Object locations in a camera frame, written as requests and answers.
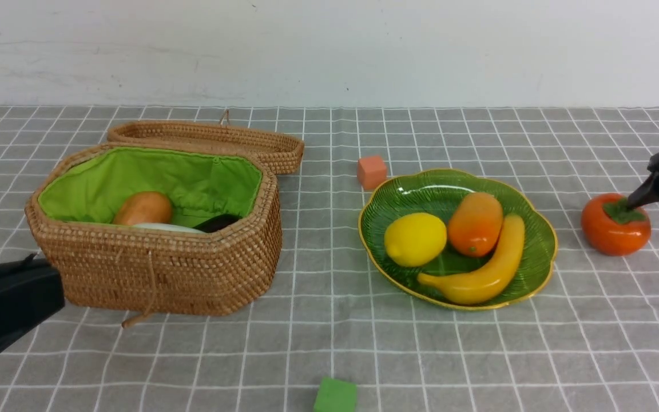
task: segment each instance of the basket lid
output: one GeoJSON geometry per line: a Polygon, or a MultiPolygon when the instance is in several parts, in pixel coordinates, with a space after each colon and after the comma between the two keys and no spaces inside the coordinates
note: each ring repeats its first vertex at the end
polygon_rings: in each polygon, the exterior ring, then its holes
{"type": "Polygon", "coordinates": [[[214,125],[175,120],[136,120],[108,130],[108,141],[188,143],[215,152],[253,156],[277,175],[299,170],[304,141],[284,134],[230,125],[228,109],[214,125]]]}

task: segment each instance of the woven rattan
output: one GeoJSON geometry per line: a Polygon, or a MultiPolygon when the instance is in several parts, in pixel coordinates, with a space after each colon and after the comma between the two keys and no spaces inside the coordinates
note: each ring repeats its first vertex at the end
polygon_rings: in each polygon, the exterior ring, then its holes
{"type": "Polygon", "coordinates": [[[214,150],[179,141],[110,142],[61,161],[25,208],[42,252],[60,271],[65,295],[79,306],[141,311],[130,326],[152,312],[227,315],[269,289],[281,251],[281,221],[274,173],[239,149],[214,150]],[[120,146],[243,156],[262,173],[253,211],[209,234],[136,229],[57,221],[37,201],[47,185],[71,167],[120,146]]]}
{"type": "MultiPolygon", "coordinates": [[[[228,112],[223,114],[227,119],[228,112]]],[[[108,141],[141,143],[144,141],[175,142],[209,146],[215,153],[252,154],[277,175],[299,170],[304,143],[298,138],[263,130],[172,120],[138,120],[111,128],[108,141]]]]}

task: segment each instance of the banana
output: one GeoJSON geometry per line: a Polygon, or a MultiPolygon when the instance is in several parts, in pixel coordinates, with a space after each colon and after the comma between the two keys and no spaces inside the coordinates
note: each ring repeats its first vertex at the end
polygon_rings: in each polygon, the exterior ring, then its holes
{"type": "Polygon", "coordinates": [[[523,258],[525,223],[516,214],[505,216],[492,258],[466,274],[431,276],[419,274],[418,282],[435,287],[449,302],[474,305],[502,293],[518,271],[523,258]]]}

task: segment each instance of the leaf-shaped plate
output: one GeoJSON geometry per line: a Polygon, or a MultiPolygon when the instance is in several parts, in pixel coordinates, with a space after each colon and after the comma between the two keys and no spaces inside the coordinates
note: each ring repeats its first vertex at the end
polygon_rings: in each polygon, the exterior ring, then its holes
{"type": "Polygon", "coordinates": [[[455,169],[433,169],[387,180],[377,187],[360,212],[358,231],[374,265],[395,286],[427,302],[456,310],[492,310],[530,298],[551,279],[558,251],[553,227],[523,193],[505,183],[455,169]],[[395,219],[409,213],[426,212],[448,222],[465,195],[473,191],[491,193],[505,214],[517,213],[523,218],[525,246],[515,278],[500,295],[478,305],[463,306],[450,303],[436,289],[419,284],[416,276],[420,271],[437,275],[473,271],[489,257],[463,256],[447,243],[441,255],[423,268],[403,268],[387,256],[383,237],[395,219]]]}

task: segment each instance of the basket string loop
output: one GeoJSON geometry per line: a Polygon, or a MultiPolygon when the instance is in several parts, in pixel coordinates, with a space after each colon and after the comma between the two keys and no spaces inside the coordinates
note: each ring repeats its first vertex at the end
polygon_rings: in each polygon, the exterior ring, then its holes
{"type": "Polygon", "coordinates": [[[152,296],[151,298],[149,298],[149,304],[146,305],[146,308],[144,309],[144,311],[142,311],[141,314],[123,321],[121,323],[121,328],[124,329],[130,328],[131,326],[136,325],[142,320],[146,320],[149,316],[152,316],[152,307],[154,306],[154,301],[157,300],[157,275],[154,273],[154,262],[152,261],[152,251],[149,251],[149,276],[152,278],[152,296]]]}
{"type": "Polygon", "coordinates": [[[225,120],[225,123],[227,123],[228,126],[231,125],[231,117],[230,117],[229,112],[230,112],[230,109],[226,109],[226,110],[223,112],[223,115],[220,116],[220,119],[217,121],[217,124],[218,124],[218,125],[221,125],[221,126],[222,126],[222,125],[223,125],[223,120],[225,120]]]}

